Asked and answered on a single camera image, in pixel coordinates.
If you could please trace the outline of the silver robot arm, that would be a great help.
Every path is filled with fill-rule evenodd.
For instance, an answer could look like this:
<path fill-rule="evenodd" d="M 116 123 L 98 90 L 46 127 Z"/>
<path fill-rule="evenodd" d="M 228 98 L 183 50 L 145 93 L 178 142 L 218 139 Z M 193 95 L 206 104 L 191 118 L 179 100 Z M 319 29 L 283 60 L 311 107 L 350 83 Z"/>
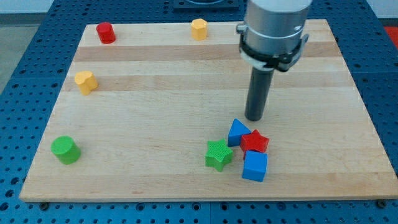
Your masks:
<path fill-rule="evenodd" d="M 302 34 L 312 0 L 249 0 L 236 26 L 239 53 L 262 72 L 286 72 L 300 59 L 309 35 Z"/>

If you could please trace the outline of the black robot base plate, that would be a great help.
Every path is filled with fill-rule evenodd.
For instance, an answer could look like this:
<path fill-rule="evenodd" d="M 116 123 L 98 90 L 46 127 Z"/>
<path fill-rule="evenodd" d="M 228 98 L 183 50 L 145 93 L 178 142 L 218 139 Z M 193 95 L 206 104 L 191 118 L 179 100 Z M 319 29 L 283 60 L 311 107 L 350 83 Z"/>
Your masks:
<path fill-rule="evenodd" d="M 173 0 L 174 9 L 237 9 L 238 0 Z"/>

